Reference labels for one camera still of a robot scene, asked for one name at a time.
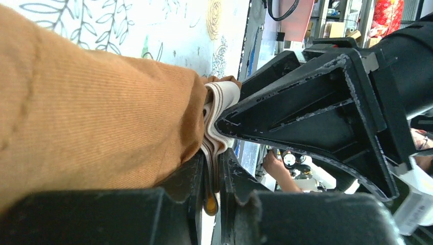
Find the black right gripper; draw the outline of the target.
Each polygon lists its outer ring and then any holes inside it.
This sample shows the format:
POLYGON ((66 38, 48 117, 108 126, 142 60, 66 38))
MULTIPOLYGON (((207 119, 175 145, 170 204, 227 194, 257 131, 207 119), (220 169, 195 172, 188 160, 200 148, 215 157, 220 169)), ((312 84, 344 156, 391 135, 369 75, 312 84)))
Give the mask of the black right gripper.
POLYGON ((306 50, 305 63, 284 51, 243 81, 239 102, 216 120, 217 131, 309 155, 355 177, 381 201, 397 198, 385 156, 408 164, 416 150, 407 121, 432 109, 432 14, 370 49, 379 64, 370 75, 379 103, 357 50, 306 50))

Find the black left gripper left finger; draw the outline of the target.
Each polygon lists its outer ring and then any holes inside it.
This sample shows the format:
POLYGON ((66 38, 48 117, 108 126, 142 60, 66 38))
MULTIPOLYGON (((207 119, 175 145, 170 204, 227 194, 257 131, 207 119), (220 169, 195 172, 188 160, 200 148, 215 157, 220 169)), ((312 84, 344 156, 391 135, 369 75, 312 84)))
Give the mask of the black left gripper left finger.
POLYGON ((204 155, 155 188, 47 191, 1 217, 1 244, 199 244, 204 155))

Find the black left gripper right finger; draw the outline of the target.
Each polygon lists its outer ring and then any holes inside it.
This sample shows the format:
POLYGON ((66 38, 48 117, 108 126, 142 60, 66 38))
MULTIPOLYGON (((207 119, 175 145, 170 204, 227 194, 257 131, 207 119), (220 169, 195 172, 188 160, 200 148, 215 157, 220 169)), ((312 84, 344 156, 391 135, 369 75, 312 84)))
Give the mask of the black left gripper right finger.
POLYGON ((402 244, 388 209, 370 194, 272 192, 220 155, 222 244, 402 244))

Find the brown boxer underwear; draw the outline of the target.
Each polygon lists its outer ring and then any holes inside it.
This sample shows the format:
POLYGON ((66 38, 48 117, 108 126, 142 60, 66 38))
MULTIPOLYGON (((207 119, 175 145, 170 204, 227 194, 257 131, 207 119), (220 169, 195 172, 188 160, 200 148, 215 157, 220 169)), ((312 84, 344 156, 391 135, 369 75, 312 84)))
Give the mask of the brown boxer underwear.
POLYGON ((47 190, 151 187, 200 149, 210 89, 151 59, 85 50, 1 6, 1 213, 47 190))

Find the operator hand in background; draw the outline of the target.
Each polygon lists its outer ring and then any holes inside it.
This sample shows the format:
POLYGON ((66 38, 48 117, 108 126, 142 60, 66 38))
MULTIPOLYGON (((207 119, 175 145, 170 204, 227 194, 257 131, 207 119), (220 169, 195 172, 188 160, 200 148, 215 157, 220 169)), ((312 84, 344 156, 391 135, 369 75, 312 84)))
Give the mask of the operator hand in background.
POLYGON ((282 191, 302 193, 302 189, 296 185, 290 171, 285 168, 282 160, 277 159, 273 151, 268 151, 262 165, 264 170, 276 180, 282 191))

